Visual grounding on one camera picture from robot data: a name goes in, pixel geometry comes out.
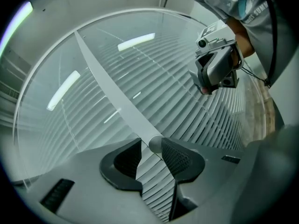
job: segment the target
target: black slot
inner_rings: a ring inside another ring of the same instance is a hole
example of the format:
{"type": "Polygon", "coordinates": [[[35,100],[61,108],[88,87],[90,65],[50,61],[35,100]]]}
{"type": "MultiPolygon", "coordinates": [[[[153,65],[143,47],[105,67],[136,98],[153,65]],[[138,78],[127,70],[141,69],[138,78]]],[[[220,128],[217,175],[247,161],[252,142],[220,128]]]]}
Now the black slot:
{"type": "Polygon", "coordinates": [[[75,182],[67,179],[60,179],[41,201],[41,205],[55,213],[75,182]]]}
{"type": "Polygon", "coordinates": [[[235,163],[235,164],[238,164],[241,160],[240,158],[236,158],[236,157],[232,157],[232,156],[228,156],[228,155],[223,156],[221,159],[223,159],[227,162],[235,163]]]}

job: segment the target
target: gray t-shirt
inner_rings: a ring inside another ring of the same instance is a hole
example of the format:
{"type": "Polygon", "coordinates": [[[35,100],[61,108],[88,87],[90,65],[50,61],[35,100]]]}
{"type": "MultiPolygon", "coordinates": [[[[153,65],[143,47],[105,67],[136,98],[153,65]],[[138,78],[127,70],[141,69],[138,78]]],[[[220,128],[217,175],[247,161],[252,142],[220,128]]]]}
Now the gray t-shirt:
{"type": "MultiPolygon", "coordinates": [[[[260,59],[266,74],[269,73],[273,38],[272,23],[266,0],[195,0],[212,11],[224,22],[229,17],[239,20],[246,28],[250,42],[260,59]]],[[[274,4],[277,15],[278,43],[276,65],[271,83],[273,84],[289,63],[297,47],[297,41],[282,13],[274,4]]]]}

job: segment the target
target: person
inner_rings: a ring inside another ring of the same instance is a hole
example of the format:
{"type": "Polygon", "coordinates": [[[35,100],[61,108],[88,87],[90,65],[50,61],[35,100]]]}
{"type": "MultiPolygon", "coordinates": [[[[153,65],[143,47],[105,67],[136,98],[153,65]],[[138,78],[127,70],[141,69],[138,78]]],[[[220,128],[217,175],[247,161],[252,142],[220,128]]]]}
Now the person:
{"type": "MultiPolygon", "coordinates": [[[[195,0],[223,20],[235,33],[237,44],[246,58],[256,52],[266,74],[270,71],[273,55],[272,19],[267,0],[195,0]]],[[[272,85],[292,58],[297,40],[287,20],[273,0],[277,20],[276,62],[271,75],[272,85]]],[[[236,54],[232,58],[237,65],[236,54]]],[[[284,123],[273,102],[275,127],[280,129],[284,123]]]]}

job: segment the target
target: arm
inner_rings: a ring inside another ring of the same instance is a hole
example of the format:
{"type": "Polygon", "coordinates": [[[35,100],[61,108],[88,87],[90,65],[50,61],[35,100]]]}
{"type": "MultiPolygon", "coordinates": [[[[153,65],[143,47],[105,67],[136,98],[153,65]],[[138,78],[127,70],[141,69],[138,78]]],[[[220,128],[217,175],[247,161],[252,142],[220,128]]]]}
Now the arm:
{"type": "MultiPolygon", "coordinates": [[[[233,17],[228,18],[226,24],[235,33],[235,39],[236,39],[237,44],[243,54],[243,57],[246,58],[246,57],[252,55],[255,51],[250,43],[250,39],[248,37],[246,28],[240,23],[240,21],[236,20],[233,17]]],[[[232,58],[234,61],[234,65],[237,65],[238,57],[237,57],[237,53],[235,51],[232,53],[232,58]]]]}

